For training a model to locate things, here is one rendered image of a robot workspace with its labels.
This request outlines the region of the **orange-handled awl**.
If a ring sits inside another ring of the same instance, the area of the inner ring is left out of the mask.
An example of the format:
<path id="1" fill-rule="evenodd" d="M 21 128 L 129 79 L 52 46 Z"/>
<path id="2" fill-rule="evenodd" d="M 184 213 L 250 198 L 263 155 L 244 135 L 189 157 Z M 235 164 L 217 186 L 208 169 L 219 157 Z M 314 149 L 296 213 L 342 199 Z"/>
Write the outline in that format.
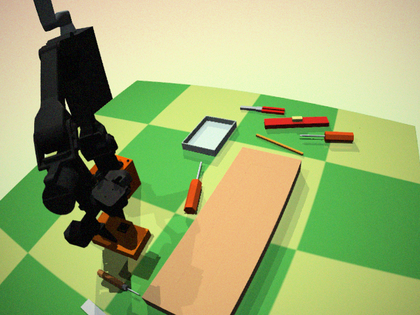
<path id="1" fill-rule="evenodd" d="M 325 132 L 324 135 L 300 135 L 300 137 L 324 137 L 325 141 L 353 142 L 353 133 Z"/>
<path id="2" fill-rule="evenodd" d="M 184 207 L 184 211 L 187 214 L 194 214 L 196 211 L 196 207 L 197 207 L 198 199 L 200 195 L 200 190 L 201 190 L 201 185 L 202 185 L 202 182 L 199 180 L 201 165 L 202 165 L 202 161 L 200 162 L 196 179 L 192 179 L 190 183 L 190 187 L 189 187 L 188 194 L 186 197 L 186 204 Z"/>

